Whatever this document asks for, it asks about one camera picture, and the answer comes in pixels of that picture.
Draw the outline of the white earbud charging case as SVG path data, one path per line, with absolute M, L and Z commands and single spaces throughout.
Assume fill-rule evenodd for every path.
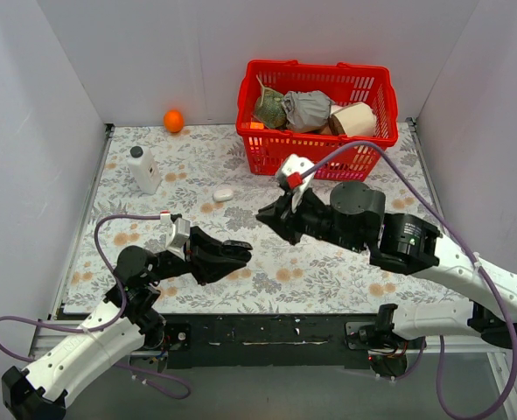
M 232 200 L 234 198 L 234 190 L 231 188 L 220 188 L 213 192 L 213 200 L 221 203 Z

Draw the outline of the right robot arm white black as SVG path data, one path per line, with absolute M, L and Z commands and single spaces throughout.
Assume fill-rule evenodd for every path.
M 462 300 L 444 304 L 384 304 L 371 324 L 348 333 L 364 348 L 394 347 L 425 336 L 472 336 L 512 348 L 502 310 L 517 338 L 517 275 L 469 256 L 435 225 L 407 213 L 387 213 L 384 193 L 358 181 L 336 185 L 329 203 L 312 190 L 300 201 L 287 192 L 256 218 L 295 245 L 303 235 L 369 254 L 384 271 L 424 279 L 455 291 Z

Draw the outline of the black earbud charging case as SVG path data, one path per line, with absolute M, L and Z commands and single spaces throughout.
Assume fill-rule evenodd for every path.
M 221 253 L 225 257 L 248 263 L 252 258 L 253 247 L 245 241 L 226 240 L 221 243 Z

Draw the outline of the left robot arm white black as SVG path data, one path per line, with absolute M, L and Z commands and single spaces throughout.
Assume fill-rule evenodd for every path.
M 93 312 L 55 347 L 2 376 L 3 404 L 16 419 L 62 419 L 87 385 L 132 352 L 160 350 L 166 321 L 154 310 L 158 284 L 190 274 L 200 285 L 244 268 L 252 246 L 219 241 L 180 222 L 164 251 L 128 246 L 116 262 L 117 284 Z

